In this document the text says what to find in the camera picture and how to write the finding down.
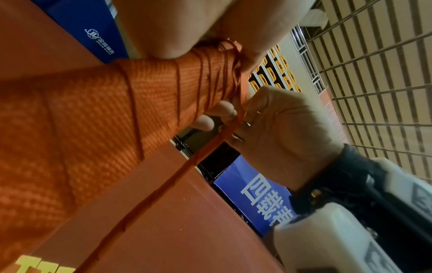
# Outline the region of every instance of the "orange fabric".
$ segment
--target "orange fabric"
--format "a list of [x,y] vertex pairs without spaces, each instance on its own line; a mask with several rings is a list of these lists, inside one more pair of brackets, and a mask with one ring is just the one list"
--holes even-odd
[[[0,268],[232,96],[239,78],[238,51],[223,43],[176,60],[121,60],[0,82]],[[125,216],[77,272],[91,269],[128,225],[235,129],[241,111],[239,117]]]

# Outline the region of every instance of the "blue banner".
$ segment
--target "blue banner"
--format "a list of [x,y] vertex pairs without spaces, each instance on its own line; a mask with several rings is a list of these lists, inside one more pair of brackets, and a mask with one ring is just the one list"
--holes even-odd
[[102,62],[129,57],[105,0],[33,2]]
[[266,179],[239,156],[214,183],[264,236],[295,213],[286,187]]

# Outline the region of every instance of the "hand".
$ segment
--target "hand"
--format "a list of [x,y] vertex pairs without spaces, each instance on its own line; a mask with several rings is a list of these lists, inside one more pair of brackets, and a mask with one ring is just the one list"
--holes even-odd
[[[200,39],[239,42],[242,72],[250,74],[267,50],[283,39],[315,0],[113,0],[119,19],[142,58],[177,58]],[[231,115],[228,104],[210,113]],[[211,130],[199,117],[193,127]]]
[[264,86],[244,109],[250,126],[243,123],[226,142],[285,187],[299,189],[342,152],[324,110],[304,94]]

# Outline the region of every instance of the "orange cloth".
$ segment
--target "orange cloth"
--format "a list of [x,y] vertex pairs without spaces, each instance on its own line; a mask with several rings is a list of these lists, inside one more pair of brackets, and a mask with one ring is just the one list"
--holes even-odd
[[[0,268],[41,242],[199,115],[239,87],[230,43],[176,60],[121,60],[0,82]],[[241,101],[248,93],[243,78]],[[77,272],[91,269],[125,228],[211,153],[228,126],[109,233]]]

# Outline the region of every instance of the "white plastic part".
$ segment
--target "white plastic part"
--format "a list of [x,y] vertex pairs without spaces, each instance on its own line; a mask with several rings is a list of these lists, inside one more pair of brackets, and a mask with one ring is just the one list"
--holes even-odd
[[335,203],[298,222],[276,226],[274,245],[287,272],[401,272],[354,215]]
[[392,194],[432,223],[432,186],[385,158],[375,158],[387,172],[384,191]]

